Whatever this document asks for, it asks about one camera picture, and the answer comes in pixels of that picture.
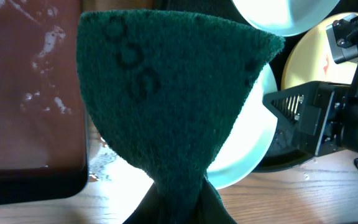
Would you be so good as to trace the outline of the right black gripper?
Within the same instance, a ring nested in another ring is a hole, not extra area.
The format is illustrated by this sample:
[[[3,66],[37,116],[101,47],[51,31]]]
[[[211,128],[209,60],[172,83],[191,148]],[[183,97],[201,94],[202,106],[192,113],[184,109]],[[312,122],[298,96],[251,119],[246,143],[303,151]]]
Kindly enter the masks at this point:
[[[297,124],[299,150],[318,156],[334,105],[344,104],[349,84],[313,81],[264,95],[263,105],[284,124]]]

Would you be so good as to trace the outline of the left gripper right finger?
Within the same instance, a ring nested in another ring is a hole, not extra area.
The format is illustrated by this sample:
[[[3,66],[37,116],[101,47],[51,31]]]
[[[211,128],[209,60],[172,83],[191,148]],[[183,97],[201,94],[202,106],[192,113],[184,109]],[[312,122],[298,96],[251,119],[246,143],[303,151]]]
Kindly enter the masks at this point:
[[[203,179],[202,188],[202,223],[205,224],[236,224],[236,221],[225,209],[216,189]]]

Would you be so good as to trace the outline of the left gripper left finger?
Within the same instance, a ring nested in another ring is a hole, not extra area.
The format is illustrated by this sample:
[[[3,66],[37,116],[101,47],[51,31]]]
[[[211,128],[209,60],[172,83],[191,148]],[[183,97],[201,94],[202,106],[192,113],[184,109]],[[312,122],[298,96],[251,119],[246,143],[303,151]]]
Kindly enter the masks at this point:
[[[124,224],[157,224],[159,219],[159,194],[152,184],[139,206]]]

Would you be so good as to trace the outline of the yellow plate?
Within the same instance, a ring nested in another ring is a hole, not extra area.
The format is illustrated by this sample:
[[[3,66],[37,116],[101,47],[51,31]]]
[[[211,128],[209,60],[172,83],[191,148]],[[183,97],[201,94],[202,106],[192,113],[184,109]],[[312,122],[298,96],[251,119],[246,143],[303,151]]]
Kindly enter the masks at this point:
[[[334,62],[326,27],[336,19],[358,16],[358,12],[333,15],[310,29],[295,45],[282,73],[281,89],[287,89],[311,81],[350,84],[357,64]]]

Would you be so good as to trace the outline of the green yellow scrub sponge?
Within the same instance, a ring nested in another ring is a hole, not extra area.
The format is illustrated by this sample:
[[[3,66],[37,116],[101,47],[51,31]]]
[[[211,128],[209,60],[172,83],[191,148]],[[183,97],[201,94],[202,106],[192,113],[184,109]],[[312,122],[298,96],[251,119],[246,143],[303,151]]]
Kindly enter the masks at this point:
[[[158,223],[202,223],[202,188],[263,67],[284,39],[194,12],[80,16],[81,97],[107,145],[159,194]]]

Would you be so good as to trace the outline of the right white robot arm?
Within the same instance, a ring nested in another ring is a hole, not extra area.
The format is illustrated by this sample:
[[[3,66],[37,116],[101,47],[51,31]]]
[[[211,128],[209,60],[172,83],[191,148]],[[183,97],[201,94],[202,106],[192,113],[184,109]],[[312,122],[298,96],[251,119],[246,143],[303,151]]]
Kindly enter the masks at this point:
[[[266,94],[263,104],[297,151],[358,153],[358,1],[341,1],[300,39],[284,66],[282,89]]]

